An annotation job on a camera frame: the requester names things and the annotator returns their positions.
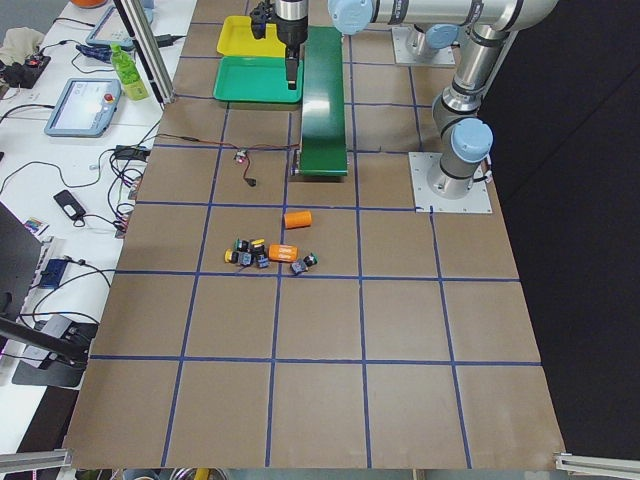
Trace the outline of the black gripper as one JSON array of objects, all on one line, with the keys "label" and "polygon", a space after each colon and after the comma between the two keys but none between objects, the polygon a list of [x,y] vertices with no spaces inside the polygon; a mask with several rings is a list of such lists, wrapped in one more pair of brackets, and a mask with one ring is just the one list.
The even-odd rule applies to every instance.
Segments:
[{"label": "black gripper", "polygon": [[296,89],[296,59],[301,46],[306,42],[306,18],[285,20],[276,18],[278,39],[285,45],[286,80],[289,90]]}]

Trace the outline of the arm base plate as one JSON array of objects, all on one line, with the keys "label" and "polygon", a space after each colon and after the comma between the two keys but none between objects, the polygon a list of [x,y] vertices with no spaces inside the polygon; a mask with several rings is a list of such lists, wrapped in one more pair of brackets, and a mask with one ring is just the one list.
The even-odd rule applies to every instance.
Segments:
[{"label": "arm base plate", "polygon": [[442,154],[410,152],[409,170],[414,208],[422,213],[492,214],[482,164],[467,179],[448,177],[441,170]]},{"label": "arm base plate", "polygon": [[403,66],[453,68],[452,45],[459,27],[452,24],[396,26],[392,28],[395,63]]}]

